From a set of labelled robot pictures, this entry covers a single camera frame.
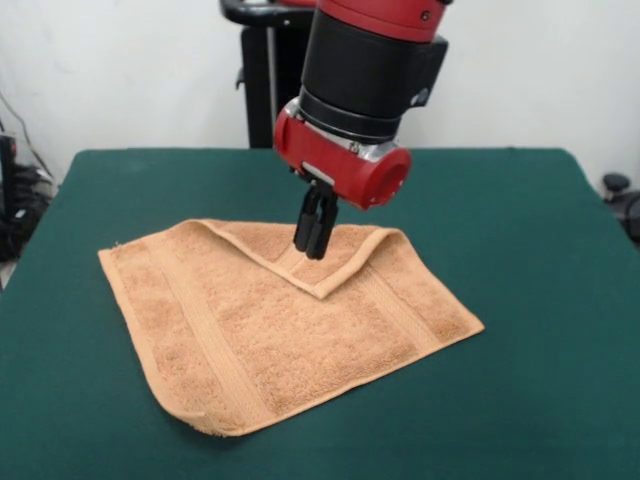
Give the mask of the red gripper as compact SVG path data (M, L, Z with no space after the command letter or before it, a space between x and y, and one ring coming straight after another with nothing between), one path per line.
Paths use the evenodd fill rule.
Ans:
M303 119L298 98L278 114L274 144L289 167L325 182L338 197L362 210L386 205L411 168L409 151L394 141L367 145L312 125ZM311 184L303 198L294 245L311 260L322 260L326 254L338 215L337 196L323 195L320 201L317 185Z

